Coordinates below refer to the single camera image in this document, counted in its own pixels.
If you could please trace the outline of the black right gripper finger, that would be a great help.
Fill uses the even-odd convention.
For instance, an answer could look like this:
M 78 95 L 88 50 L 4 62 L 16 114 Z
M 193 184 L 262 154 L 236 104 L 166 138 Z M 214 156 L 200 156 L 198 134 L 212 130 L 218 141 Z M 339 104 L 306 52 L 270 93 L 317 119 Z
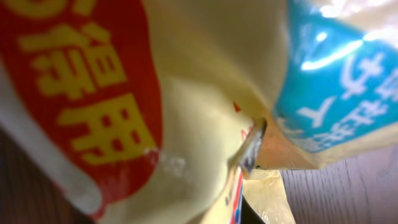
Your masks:
M 243 197 L 241 207 L 241 224 L 264 224 L 260 216 L 250 207 Z

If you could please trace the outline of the yellow snack bag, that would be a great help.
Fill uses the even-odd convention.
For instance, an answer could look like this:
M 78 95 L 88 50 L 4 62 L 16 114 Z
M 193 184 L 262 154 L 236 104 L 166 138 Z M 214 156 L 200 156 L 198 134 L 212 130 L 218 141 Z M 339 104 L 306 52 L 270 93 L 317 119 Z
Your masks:
M 1 128 L 96 223 L 238 223 L 397 143 L 397 2 L 2 1 Z

